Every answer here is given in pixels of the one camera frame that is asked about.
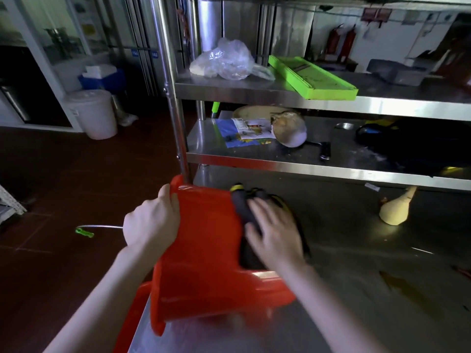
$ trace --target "white lid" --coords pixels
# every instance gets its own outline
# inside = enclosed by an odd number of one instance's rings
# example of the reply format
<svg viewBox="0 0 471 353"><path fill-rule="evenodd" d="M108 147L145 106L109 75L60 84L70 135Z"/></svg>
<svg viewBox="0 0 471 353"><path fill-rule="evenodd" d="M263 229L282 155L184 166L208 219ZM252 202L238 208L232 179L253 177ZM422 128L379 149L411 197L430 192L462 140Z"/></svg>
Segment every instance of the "white lid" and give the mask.
<svg viewBox="0 0 471 353"><path fill-rule="evenodd" d="M111 93L104 89L80 90L65 97L66 102L73 104L85 104L89 102L111 99Z"/></svg>

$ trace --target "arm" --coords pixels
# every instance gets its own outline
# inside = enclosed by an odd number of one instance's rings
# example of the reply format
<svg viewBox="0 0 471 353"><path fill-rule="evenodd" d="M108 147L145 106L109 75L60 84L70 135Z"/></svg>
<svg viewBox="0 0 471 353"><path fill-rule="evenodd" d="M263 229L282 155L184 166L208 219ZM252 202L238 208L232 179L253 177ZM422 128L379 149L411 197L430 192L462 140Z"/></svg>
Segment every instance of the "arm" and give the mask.
<svg viewBox="0 0 471 353"><path fill-rule="evenodd" d="M127 246L100 283L52 340L45 353L111 352L138 286L174 242L180 225L177 196L166 184L124 218Z"/></svg>
<svg viewBox="0 0 471 353"><path fill-rule="evenodd" d="M247 240L260 260L293 291L333 353L386 353L388 350L338 299L313 267L304 262L301 239L292 217L268 202L249 201L263 232L248 224Z"/></svg>

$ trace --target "hand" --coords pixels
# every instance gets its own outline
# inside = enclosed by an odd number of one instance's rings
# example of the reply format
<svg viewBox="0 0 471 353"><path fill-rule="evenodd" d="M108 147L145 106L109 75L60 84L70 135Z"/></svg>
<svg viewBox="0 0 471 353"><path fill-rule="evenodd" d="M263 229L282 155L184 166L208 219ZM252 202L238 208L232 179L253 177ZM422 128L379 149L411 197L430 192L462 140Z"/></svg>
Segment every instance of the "hand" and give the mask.
<svg viewBox="0 0 471 353"><path fill-rule="evenodd" d="M291 214L260 198L248 203L263 238L252 223L246 225L246 237L265 266L283 276L287 269L303 265L301 238Z"/></svg>
<svg viewBox="0 0 471 353"><path fill-rule="evenodd" d="M124 217L122 231L127 245L144 250L155 264L175 241L179 225L178 197L174 193L170 198L170 185L166 184L156 199L144 201Z"/></svg>

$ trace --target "white bucket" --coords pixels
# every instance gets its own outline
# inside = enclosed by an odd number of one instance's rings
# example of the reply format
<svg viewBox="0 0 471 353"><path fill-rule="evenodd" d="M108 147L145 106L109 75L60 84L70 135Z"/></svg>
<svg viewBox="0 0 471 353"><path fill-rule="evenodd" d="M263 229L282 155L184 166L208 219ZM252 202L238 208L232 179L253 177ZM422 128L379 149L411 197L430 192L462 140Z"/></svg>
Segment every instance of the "white bucket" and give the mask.
<svg viewBox="0 0 471 353"><path fill-rule="evenodd" d="M109 91L80 90L68 94L65 101L91 139L107 139L118 132Z"/></svg>

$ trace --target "red fire extinguisher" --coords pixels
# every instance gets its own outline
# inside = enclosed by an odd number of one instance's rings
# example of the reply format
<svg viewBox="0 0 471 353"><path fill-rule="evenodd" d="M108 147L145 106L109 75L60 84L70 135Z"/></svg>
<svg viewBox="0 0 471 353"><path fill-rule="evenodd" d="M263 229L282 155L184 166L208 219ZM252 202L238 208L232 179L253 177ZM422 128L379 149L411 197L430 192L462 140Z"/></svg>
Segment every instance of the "red fire extinguisher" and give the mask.
<svg viewBox="0 0 471 353"><path fill-rule="evenodd" d="M335 54L335 52L337 52L337 46L340 41L340 35L337 30L342 27L342 25L343 23L330 31L329 37L327 38L326 54Z"/></svg>
<svg viewBox="0 0 471 353"><path fill-rule="evenodd" d="M353 28L345 35L345 41L343 42L342 50L340 51L339 57L337 58L339 63L346 63L347 59L349 58L350 51L352 50L353 42L355 41L356 37L355 27L356 25L354 25Z"/></svg>

